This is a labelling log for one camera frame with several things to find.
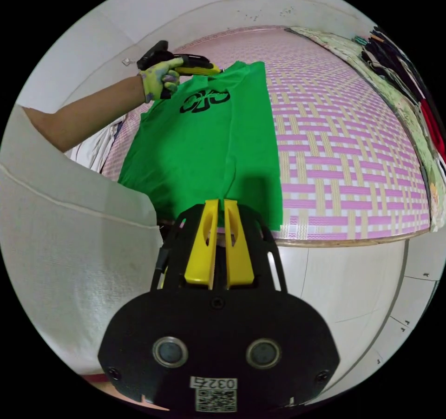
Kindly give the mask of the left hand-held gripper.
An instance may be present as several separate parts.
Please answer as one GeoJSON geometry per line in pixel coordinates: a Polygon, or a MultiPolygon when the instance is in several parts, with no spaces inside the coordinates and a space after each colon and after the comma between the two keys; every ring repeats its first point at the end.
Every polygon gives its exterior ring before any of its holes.
{"type": "MultiPolygon", "coordinates": [[[[168,47],[169,43],[166,40],[156,43],[136,62],[138,71],[146,70],[162,61],[181,57],[184,60],[183,65],[174,69],[180,76],[216,76],[224,72],[224,69],[215,65],[210,67],[210,61],[204,56],[184,53],[173,54],[168,50],[168,47]]],[[[164,91],[162,99],[170,99],[172,95],[168,95],[164,91]]]]}

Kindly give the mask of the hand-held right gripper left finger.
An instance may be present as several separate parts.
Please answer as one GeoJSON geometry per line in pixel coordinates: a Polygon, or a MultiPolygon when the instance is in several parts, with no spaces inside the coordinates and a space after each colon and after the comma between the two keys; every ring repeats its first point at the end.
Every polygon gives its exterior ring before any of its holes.
{"type": "Polygon", "coordinates": [[[205,202],[184,274],[188,284],[209,290],[214,282],[218,211],[218,199],[205,202]]]}

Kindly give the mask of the person's left hand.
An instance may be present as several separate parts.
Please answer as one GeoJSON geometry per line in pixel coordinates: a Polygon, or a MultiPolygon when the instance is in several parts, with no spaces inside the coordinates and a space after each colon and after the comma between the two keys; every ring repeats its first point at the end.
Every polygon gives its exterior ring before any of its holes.
{"type": "Polygon", "coordinates": [[[142,80],[146,103],[161,100],[164,91],[168,95],[177,92],[180,85],[180,75],[176,69],[181,67],[183,63],[184,60],[178,57],[162,61],[146,70],[140,70],[138,72],[142,80]]]}

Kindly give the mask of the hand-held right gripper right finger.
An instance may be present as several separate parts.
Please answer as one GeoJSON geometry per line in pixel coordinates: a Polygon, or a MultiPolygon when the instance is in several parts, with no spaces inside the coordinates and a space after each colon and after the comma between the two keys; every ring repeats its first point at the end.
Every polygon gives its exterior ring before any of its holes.
{"type": "Polygon", "coordinates": [[[249,286],[254,271],[237,201],[224,200],[227,288],[249,286]]]}

